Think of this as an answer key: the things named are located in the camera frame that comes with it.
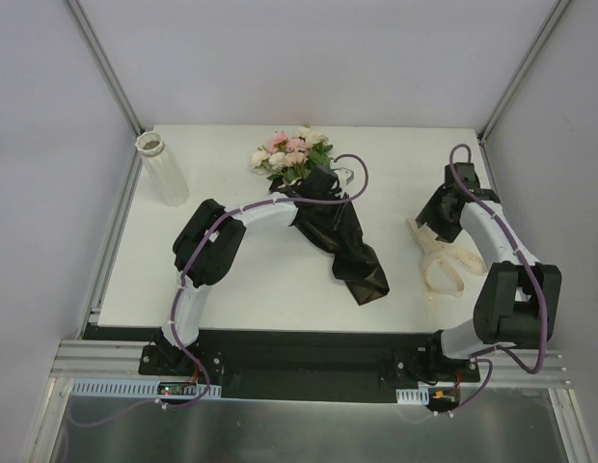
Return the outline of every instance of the black plastic bag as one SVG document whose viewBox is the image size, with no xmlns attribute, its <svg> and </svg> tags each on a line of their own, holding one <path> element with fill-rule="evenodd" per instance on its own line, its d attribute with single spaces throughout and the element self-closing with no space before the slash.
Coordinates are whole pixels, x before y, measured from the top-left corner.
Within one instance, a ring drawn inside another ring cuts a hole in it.
<svg viewBox="0 0 598 463">
<path fill-rule="evenodd" d="M 319 200 L 338 200 L 336 190 L 320 193 L 306 182 L 292 187 L 282 187 L 281 180 L 274 180 L 269 188 L 292 196 Z M 352 203 L 332 205 L 297 204 L 299 212 L 293 225 L 317 248 L 333 254 L 332 270 L 338 280 L 343 280 L 360 306 L 389 293 L 389 284 L 383 267 L 372 248 L 364 243 L 364 233 Z"/>
</svg>

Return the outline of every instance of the flower bouquet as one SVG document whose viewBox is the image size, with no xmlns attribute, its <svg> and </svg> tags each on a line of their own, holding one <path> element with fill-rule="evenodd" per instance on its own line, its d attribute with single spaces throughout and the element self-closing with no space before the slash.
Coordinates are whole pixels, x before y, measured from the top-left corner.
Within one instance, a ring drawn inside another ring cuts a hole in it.
<svg viewBox="0 0 598 463">
<path fill-rule="evenodd" d="M 270 191 L 316 200 L 338 200 L 339 189 L 314 191 L 310 181 L 300 181 L 316 168 L 328 170 L 332 149 L 325 135 L 305 124 L 292 138 L 284 132 L 276 132 L 267 145 L 252 154 L 252 168 L 260 174 L 268 174 Z M 346 283 L 360 306 L 389 292 L 387 277 L 376 253 L 364 243 L 364 233 L 352 203 L 298 204 L 297 207 L 299 212 L 292 225 L 314 246 L 335 256 L 333 274 Z"/>
<path fill-rule="evenodd" d="M 329 166 L 329 152 L 334 146 L 322 133 L 305 124 L 292 136 L 276 132 L 268 145 L 262 145 L 252 154 L 252 168 L 267 179 L 294 184 L 298 178 L 307 178 L 318 165 Z"/>
</svg>

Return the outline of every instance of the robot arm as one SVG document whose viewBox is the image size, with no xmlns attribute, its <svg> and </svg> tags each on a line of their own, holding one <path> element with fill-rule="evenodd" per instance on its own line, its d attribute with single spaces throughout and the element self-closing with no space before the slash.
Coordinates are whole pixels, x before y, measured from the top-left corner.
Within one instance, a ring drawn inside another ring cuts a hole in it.
<svg viewBox="0 0 598 463">
<path fill-rule="evenodd" d="M 465 186 L 484 201 L 506 224 L 517 243 L 519 238 L 503 216 L 503 208 L 492 190 L 482 189 L 471 163 L 455 163 L 454 168 Z M 473 319 L 437 332 L 437 356 L 467 360 L 473 353 L 495 343 L 504 345 L 536 344 L 540 336 L 539 307 L 530 279 L 517 252 L 528 261 L 546 297 L 548 339 L 557 313 L 561 276 L 554 265 L 544 265 L 522 244 L 512 249 L 502 228 L 483 207 L 474 203 L 455 183 L 449 165 L 445 183 L 436 191 L 417 218 L 439 238 L 452 242 L 465 230 L 475 242 L 490 268 L 479 294 Z"/>
<path fill-rule="evenodd" d="M 282 193 L 273 193 L 270 198 L 284 196 Z M 186 262 L 208 227 L 230 208 L 234 207 L 224 208 L 213 200 L 207 200 L 192 216 L 173 246 L 177 256 L 175 266 L 179 272 L 177 282 L 180 272 L 185 268 Z M 175 326 L 184 345 L 190 345 L 198 338 L 204 303 L 211 286 L 222 280 L 231 269 L 241 240 L 265 230 L 291 226 L 297 211 L 298 208 L 293 203 L 274 203 L 246 210 L 229 218 L 219 231 L 213 234 L 203 249 L 202 256 L 199 256 L 187 272 L 184 291 L 178 302 Z M 178 347 L 170 323 L 162 327 L 162 333 L 171 345 Z"/>
<path fill-rule="evenodd" d="M 303 196 L 318 198 L 334 193 L 343 197 L 345 188 L 353 180 L 353 171 L 332 163 L 331 169 L 320 166 L 313 170 L 296 189 L 286 189 L 284 194 L 275 192 L 269 198 Z M 245 210 L 225 220 L 205 243 L 197 259 L 185 271 L 183 292 L 177 303 L 175 320 L 162 326 L 162 335 L 173 347 L 178 347 L 173 336 L 171 324 L 177 329 L 178 339 L 183 345 L 190 345 L 199 335 L 199 324 L 204 303 L 211 287 L 222 280 L 231 269 L 234 257 L 244 237 L 265 230 L 290 227 L 298 214 L 313 207 L 311 204 L 273 203 Z M 194 213 L 188 224 L 173 245 L 176 255 L 177 282 L 184 272 L 188 260 L 192 257 L 207 230 L 226 211 L 235 207 L 223 207 L 214 200 L 204 201 Z"/>
</svg>

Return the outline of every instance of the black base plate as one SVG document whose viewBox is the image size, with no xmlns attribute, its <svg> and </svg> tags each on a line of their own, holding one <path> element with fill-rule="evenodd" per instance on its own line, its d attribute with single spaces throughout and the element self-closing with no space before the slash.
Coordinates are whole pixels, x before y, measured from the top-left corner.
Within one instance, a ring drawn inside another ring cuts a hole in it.
<svg viewBox="0 0 598 463">
<path fill-rule="evenodd" d="M 454 382 L 459 372 L 463 382 L 479 381 L 468 362 L 427 371 L 430 336 L 201 330 L 189 350 L 228 398 L 393 403 L 396 389 L 415 389 L 418 380 Z M 172 363 L 167 357 L 146 346 L 140 374 L 194 372 L 183 355 Z"/>
</svg>

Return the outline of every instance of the pink flower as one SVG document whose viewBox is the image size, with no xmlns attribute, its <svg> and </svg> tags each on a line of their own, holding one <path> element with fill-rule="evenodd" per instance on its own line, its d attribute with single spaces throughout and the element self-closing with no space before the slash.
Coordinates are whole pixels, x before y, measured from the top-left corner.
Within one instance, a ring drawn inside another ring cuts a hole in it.
<svg viewBox="0 0 598 463">
<path fill-rule="evenodd" d="M 269 152 L 275 153 L 279 151 L 279 145 L 288 140 L 288 135 L 283 132 L 276 132 L 269 141 Z"/>
<path fill-rule="evenodd" d="M 284 158 L 284 162 L 286 163 L 287 167 L 292 167 L 295 164 L 303 164 L 306 162 L 306 154 L 302 151 L 293 151 L 287 154 Z"/>
<path fill-rule="evenodd" d="M 286 143 L 286 150 L 289 152 L 302 150 L 305 147 L 306 142 L 304 142 L 300 138 L 293 138 L 292 140 L 289 140 L 288 143 Z"/>
</svg>

